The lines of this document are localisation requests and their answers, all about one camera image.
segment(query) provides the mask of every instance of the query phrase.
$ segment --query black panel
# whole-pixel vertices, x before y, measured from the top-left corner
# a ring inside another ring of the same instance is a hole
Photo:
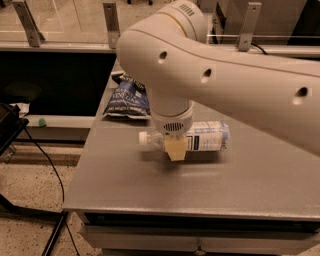
[[[320,2],[318,0],[307,1],[292,36],[288,45],[320,46],[320,38],[294,38],[295,36],[320,37]]]
[[[320,222],[86,213],[91,225],[210,231],[316,232]]]
[[[30,102],[30,114],[95,116],[115,58],[0,52],[0,102]]]

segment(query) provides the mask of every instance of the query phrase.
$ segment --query metal frame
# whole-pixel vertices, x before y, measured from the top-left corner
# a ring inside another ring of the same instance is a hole
[[[246,16],[242,24],[239,38],[238,47],[241,52],[247,52],[250,49],[253,32],[259,18],[261,6],[262,4],[258,2],[248,3]]]
[[[108,29],[109,47],[115,49],[120,37],[117,5],[115,0],[105,0],[103,2],[103,10]]]
[[[29,45],[40,47],[45,38],[39,31],[27,2],[25,0],[14,0],[12,3],[26,32]]]

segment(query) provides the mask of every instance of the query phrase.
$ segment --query black cable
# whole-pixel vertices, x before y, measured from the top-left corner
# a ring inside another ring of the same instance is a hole
[[[19,120],[19,122],[21,123],[21,125],[24,126],[24,123],[21,121],[21,119],[19,118],[19,116],[17,116],[16,113],[14,113],[14,111],[13,111],[10,107],[7,106],[7,104],[0,103],[0,105],[3,106],[4,108],[6,108],[8,111],[10,111],[14,116],[16,116],[17,119]],[[34,143],[34,144],[38,147],[38,149],[46,156],[46,158],[47,158],[48,161],[50,162],[50,164],[51,164],[51,166],[52,166],[52,168],[53,168],[56,176],[58,177],[58,180],[59,180],[59,183],[60,183],[60,186],[61,186],[61,191],[62,191],[62,202],[64,202],[64,187],[63,187],[63,183],[62,183],[62,181],[61,181],[61,178],[60,178],[60,176],[59,176],[59,173],[57,172],[56,167],[54,166],[51,158],[50,158],[50,157],[47,155],[47,153],[39,146],[39,144],[31,137],[31,135],[30,135],[30,133],[28,132],[28,130],[27,130],[25,127],[24,127],[23,129],[24,129],[25,132],[27,133],[30,141],[31,141],[32,143]],[[65,225],[66,225],[66,227],[67,227],[67,230],[68,230],[68,232],[69,232],[69,235],[70,235],[72,244],[73,244],[73,246],[74,246],[74,249],[76,250],[77,255],[80,256],[79,251],[78,251],[78,249],[77,249],[77,246],[76,246],[76,244],[75,244],[75,242],[74,242],[74,240],[73,240],[73,236],[72,236],[72,234],[71,234],[71,232],[70,232],[70,230],[69,230],[68,224],[67,224],[66,221],[65,221],[64,223],[65,223]]]
[[[269,55],[260,45],[255,43],[251,43],[251,45],[260,49],[264,55]]]
[[[79,253],[79,251],[78,251],[78,249],[77,249],[77,246],[76,246],[76,244],[75,244],[75,242],[74,242],[74,240],[73,240],[73,237],[72,237],[72,234],[71,234],[71,232],[70,232],[70,229],[69,229],[69,226],[68,226],[67,222],[64,221],[64,224],[66,224],[67,230],[68,230],[68,232],[69,232],[69,235],[70,235],[70,238],[71,238],[73,247],[74,247],[74,249],[76,250],[77,256],[80,256],[80,253]]]

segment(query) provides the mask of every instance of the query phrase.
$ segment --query plastic bottle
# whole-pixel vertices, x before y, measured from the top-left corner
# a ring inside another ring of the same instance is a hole
[[[223,121],[194,122],[186,133],[187,151],[219,151],[226,149],[230,137],[229,126]],[[164,148],[164,136],[158,131],[139,133],[140,145],[152,144]]]

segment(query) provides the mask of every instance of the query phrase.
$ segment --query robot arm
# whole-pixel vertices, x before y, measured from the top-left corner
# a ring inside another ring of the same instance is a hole
[[[318,62],[221,50],[204,42],[207,24],[176,1],[120,37],[122,68],[144,83],[156,128],[180,135],[192,101],[320,156]]]

